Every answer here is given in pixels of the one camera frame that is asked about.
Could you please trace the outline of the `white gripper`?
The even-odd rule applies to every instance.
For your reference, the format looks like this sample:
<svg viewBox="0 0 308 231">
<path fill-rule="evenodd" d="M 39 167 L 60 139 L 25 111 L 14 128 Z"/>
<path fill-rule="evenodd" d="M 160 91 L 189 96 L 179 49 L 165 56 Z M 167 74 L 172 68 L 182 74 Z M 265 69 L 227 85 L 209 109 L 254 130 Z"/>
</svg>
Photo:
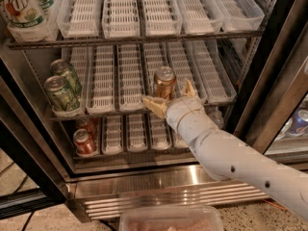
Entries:
<svg viewBox="0 0 308 231">
<path fill-rule="evenodd" d="M 194 139 L 210 127 L 210 120 L 199 100 L 193 84 L 185 79 L 181 90 L 183 96 L 172 101 L 167 107 L 167 100 L 160 97 L 144 96 L 143 105 L 160 119 L 166 118 L 167 124 L 177 133 L 186 144 L 191 144 Z"/>
</svg>

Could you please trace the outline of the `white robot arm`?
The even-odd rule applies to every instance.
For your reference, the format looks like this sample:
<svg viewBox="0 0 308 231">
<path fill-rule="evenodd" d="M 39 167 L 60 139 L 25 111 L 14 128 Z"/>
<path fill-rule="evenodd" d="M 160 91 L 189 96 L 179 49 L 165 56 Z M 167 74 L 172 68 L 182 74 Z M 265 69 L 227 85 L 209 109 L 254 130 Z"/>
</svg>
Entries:
<svg viewBox="0 0 308 231">
<path fill-rule="evenodd" d="M 213 179 L 235 179 L 249 184 L 308 219 L 308 175 L 267 158 L 219 129 L 205 113 L 190 82 L 185 84 L 179 98 L 165 100 L 147 95 L 142 102 L 182 137 Z"/>
</svg>

